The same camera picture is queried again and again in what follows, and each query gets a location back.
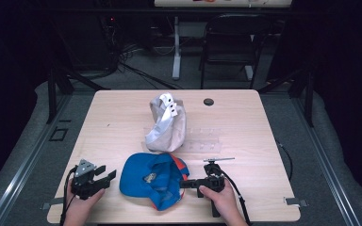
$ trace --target baseball cap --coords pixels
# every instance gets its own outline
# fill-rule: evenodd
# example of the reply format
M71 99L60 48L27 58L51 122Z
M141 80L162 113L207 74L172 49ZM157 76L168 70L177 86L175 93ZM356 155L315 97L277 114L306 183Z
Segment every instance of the baseball cap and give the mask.
M181 200L179 181L188 176L185 162L170 153L134 153L124 164L120 191L126 196L149 198L161 211Z

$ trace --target black chair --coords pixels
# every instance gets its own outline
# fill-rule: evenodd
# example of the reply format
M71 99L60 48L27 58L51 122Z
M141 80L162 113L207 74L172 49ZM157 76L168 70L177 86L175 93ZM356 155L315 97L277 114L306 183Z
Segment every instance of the black chair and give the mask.
M272 21L263 15L223 14L211 19L204 36L200 62L201 89L205 82L205 65L250 65L254 85L263 42L272 29Z

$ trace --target wooden table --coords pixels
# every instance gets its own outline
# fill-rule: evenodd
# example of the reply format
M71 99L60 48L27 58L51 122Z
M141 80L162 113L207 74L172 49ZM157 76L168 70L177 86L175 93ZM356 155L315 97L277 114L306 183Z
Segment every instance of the wooden table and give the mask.
M98 167L106 165L107 171L102 176L117 170L117 177L102 200L94 206L89 222L222 222L221 218L211 216L210 201L197 198L196 189L186 189L180 202L162 212L155 210L148 199L126 197L119 190L126 159L133 153L147 152L143 147L144 136L147 128L154 125L149 102L166 91L96 92L56 197L63 196L68 171L84 158ZM252 222L299 219L298 207L285 204L284 198L293 198L294 195L256 91L212 89L170 90L170 93L184 101L189 129L186 142L194 138L195 142L199 142L202 138L199 131L217 131L212 141L220 145L219 149L173 152L188 165L190 179L206 176L203 159L235 157L234 160L216 163L237 184ZM204 105L205 98L211 98L214 105ZM53 205L48 221L58 223L60 214L61 204Z

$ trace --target table leg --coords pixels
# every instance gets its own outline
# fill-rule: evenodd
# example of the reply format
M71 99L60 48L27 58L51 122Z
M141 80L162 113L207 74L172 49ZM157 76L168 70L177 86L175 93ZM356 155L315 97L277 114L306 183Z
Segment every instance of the table leg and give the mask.
M173 64L173 80L180 79L181 55L180 55L180 35L178 17L174 20L174 64Z
M254 76L254 70L253 70L252 66L245 65L245 73L246 73L246 78L248 79L248 81L252 81L252 77Z

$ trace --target human hand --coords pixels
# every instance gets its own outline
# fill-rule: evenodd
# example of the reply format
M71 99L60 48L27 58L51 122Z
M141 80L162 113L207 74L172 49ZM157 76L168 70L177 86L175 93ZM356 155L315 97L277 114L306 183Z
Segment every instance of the human hand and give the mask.
M199 190L214 202L216 209L219 211L227 225L247 225L237 208L234 189L227 179L224 179L224 183L225 187L221 192L213 191L206 186L199 186Z
M82 226L87 221L92 207L102 198L105 190L102 188L96 194L89 197L87 200L80 200L72 193L72 180L69 181L67 186L67 203L68 210L66 212L66 219L64 220L65 226Z

